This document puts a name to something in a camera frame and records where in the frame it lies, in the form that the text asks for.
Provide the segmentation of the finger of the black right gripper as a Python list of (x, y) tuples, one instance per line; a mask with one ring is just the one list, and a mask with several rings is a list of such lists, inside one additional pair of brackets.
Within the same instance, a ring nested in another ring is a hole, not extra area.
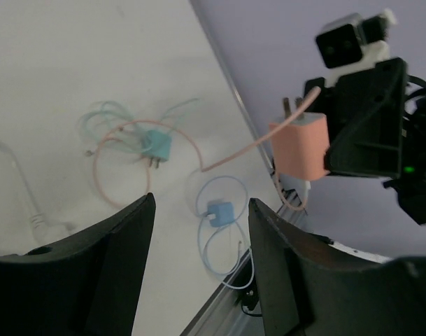
[(320, 88), (320, 94), (306, 109), (306, 112), (323, 113), (330, 116), (336, 106), (337, 93), (334, 87), (325, 87), (325, 78), (318, 77), (307, 80), (304, 83), (304, 96), (314, 88)]

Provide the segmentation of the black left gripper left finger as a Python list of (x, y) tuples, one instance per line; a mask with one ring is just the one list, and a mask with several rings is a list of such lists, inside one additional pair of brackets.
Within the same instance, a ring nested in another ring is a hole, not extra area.
[(0, 335), (130, 335), (154, 228), (147, 194), (25, 255), (0, 257)]

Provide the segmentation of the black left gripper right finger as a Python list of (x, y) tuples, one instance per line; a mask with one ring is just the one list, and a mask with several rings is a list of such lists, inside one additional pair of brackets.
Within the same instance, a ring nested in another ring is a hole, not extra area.
[(426, 335), (426, 257), (373, 262), (248, 204), (267, 335)]

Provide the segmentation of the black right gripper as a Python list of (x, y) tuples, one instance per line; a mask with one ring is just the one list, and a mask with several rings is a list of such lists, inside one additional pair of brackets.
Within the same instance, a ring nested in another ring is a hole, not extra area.
[[(396, 57), (338, 79), (325, 167), (333, 174), (394, 178), (383, 187), (396, 192), (415, 223), (426, 225), (426, 81), (409, 76), (419, 88), (405, 98), (406, 71)], [(415, 102), (413, 112), (404, 114), (404, 100)]]

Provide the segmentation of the pink charger plug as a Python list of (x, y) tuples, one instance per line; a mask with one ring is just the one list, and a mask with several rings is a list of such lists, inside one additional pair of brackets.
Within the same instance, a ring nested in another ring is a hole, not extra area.
[(277, 176), (316, 181), (329, 174), (325, 154), (329, 148), (327, 117), (304, 112), (271, 138), (273, 169)]

